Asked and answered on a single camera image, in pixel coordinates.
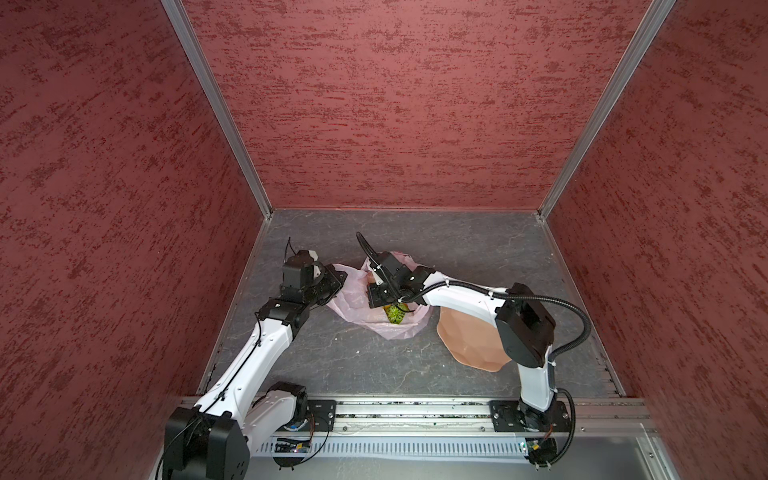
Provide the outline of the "green fake fruit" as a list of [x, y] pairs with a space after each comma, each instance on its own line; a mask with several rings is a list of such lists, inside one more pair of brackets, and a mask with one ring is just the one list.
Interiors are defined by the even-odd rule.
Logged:
[[410, 310], [407, 305], [401, 303], [384, 306], [383, 310], [388, 321], [395, 325], [400, 325], [405, 319], [405, 316], [412, 313], [412, 310]]

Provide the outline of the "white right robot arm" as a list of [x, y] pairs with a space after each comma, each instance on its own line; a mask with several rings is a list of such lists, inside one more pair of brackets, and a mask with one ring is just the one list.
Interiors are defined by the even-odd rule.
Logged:
[[508, 420], [527, 431], [546, 432], [556, 414], [554, 366], [549, 356], [555, 321], [533, 292], [516, 283], [494, 289], [448, 277], [432, 268], [408, 267], [391, 252], [368, 256], [374, 283], [369, 304], [437, 307], [437, 333], [460, 364], [486, 372], [517, 365], [520, 397]]

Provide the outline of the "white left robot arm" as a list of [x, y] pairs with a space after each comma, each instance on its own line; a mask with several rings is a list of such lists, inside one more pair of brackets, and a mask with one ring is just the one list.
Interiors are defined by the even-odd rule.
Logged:
[[155, 478], [242, 479], [258, 447], [279, 428], [304, 421], [304, 387], [284, 384], [265, 395], [259, 391], [311, 310], [328, 304], [346, 278], [318, 261], [284, 268], [279, 296], [256, 312], [249, 340], [219, 381], [168, 419]]

